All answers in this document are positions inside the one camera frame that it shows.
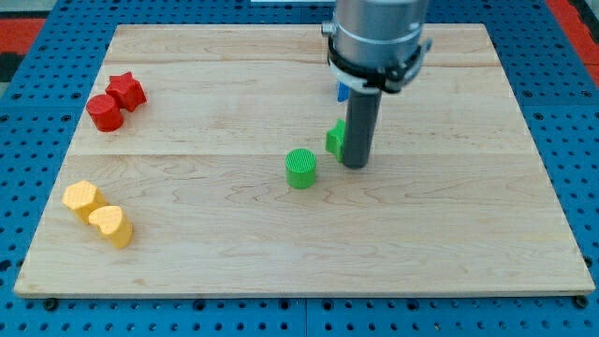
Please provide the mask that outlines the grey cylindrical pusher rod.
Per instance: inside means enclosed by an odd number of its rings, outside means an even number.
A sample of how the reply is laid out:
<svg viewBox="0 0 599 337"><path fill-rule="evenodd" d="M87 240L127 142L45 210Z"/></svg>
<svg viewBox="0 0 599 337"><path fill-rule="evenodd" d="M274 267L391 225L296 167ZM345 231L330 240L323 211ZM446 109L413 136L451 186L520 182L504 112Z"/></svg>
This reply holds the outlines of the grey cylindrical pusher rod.
<svg viewBox="0 0 599 337"><path fill-rule="evenodd" d="M343 140L343 164L350 169L368 164L381 96L350 91Z"/></svg>

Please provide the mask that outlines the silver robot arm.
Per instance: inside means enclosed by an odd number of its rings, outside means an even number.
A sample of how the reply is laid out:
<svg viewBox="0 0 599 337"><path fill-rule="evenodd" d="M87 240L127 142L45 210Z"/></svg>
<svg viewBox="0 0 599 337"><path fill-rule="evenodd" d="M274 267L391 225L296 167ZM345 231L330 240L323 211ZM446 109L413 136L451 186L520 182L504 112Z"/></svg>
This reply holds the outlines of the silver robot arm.
<svg viewBox="0 0 599 337"><path fill-rule="evenodd" d="M368 164L382 95L399 93L422 68L432 44L420 39L428 8L428 0L338 0L322 23L329 68L349 87L346 167Z"/></svg>

